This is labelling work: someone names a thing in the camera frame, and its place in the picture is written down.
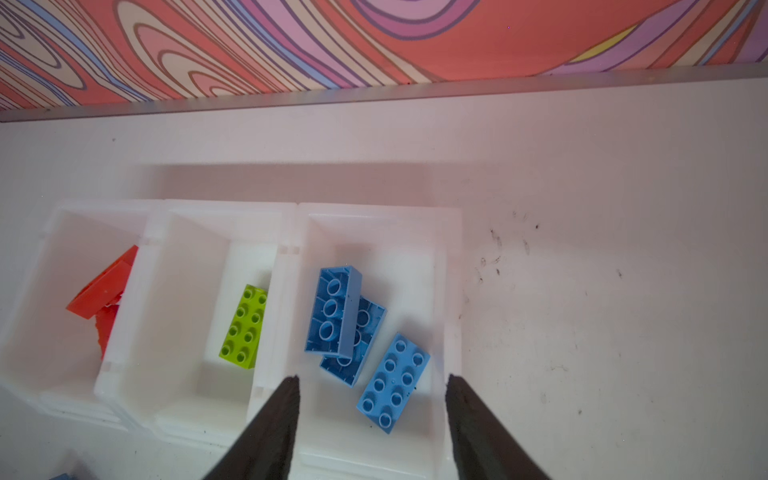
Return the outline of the green lego brick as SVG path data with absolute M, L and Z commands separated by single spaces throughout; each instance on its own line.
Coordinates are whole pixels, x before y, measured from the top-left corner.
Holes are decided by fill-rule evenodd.
M 219 350 L 219 357 L 243 369 L 253 369 L 259 349 L 268 292 L 247 284 Z

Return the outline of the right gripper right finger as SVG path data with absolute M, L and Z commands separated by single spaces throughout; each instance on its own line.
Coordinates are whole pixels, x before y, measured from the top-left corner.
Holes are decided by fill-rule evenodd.
M 460 479 L 548 477 L 464 378 L 449 376 L 445 401 Z

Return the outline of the red lego brick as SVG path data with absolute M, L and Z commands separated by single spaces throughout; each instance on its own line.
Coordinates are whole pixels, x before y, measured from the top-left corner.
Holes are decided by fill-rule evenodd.
M 134 245 L 91 280 L 66 306 L 66 310 L 84 319 L 112 305 L 124 292 L 139 247 Z
M 98 333 L 98 345 L 101 351 L 101 358 L 104 358 L 105 356 L 119 307 L 119 304 L 111 304 L 104 306 L 96 312 L 95 326 Z

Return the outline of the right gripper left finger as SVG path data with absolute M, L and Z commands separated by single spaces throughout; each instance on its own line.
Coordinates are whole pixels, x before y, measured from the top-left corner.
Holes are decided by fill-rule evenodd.
M 300 414 L 300 380 L 289 376 L 205 480 L 287 479 Z

